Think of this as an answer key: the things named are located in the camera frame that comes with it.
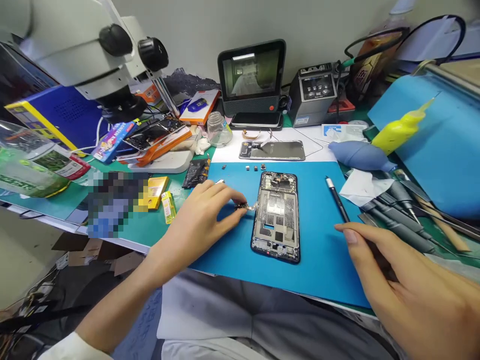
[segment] black monitor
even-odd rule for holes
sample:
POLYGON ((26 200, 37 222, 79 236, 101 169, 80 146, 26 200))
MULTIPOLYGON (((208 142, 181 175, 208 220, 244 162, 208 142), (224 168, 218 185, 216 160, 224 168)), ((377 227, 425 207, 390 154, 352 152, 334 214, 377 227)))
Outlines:
POLYGON ((225 115, 277 111, 286 44, 282 39, 223 51, 218 73, 225 115))

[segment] smartphone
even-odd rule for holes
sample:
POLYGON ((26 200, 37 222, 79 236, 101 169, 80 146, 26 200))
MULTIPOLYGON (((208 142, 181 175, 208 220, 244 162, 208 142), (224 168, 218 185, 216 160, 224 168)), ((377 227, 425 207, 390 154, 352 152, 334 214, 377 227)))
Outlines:
POLYGON ((299 197, 297 176, 264 171, 260 178, 251 249, 259 254, 300 262, 299 197))
POLYGON ((280 112, 249 113, 239 112, 231 120, 234 127, 277 128, 280 125, 280 112))
POLYGON ((305 160, 304 143, 296 141, 271 141, 260 148, 257 141, 244 141, 241 143, 240 159, 250 160, 305 160))

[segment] yellow blue machine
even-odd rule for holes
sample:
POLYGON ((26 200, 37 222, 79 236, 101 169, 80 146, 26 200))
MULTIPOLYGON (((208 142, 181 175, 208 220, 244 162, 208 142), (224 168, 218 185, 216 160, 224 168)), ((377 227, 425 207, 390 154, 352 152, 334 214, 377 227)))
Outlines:
MULTIPOLYGON (((74 87, 60 85, 5 108, 28 128, 72 151, 95 145, 97 125, 102 116, 98 106, 74 87)), ((102 121, 100 136, 107 133, 107 127, 107 121, 102 121)))

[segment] glass jar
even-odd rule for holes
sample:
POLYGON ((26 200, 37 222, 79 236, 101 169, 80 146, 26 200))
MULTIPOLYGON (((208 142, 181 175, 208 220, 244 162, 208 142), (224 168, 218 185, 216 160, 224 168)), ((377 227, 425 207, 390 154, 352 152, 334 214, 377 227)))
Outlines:
POLYGON ((218 111, 214 111, 208 116, 206 133, 208 141, 214 147, 225 146, 232 140, 233 136, 230 126, 218 111))

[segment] white cloth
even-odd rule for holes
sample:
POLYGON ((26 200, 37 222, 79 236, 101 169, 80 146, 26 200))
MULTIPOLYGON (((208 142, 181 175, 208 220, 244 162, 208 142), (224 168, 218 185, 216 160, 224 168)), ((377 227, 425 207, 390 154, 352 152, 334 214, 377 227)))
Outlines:
MULTIPOLYGON (((193 270, 163 286, 157 337, 165 339, 162 360, 393 358, 356 324, 296 294, 193 270)), ((40 357, 84 359, 111 357, 76 333, 40 357)))

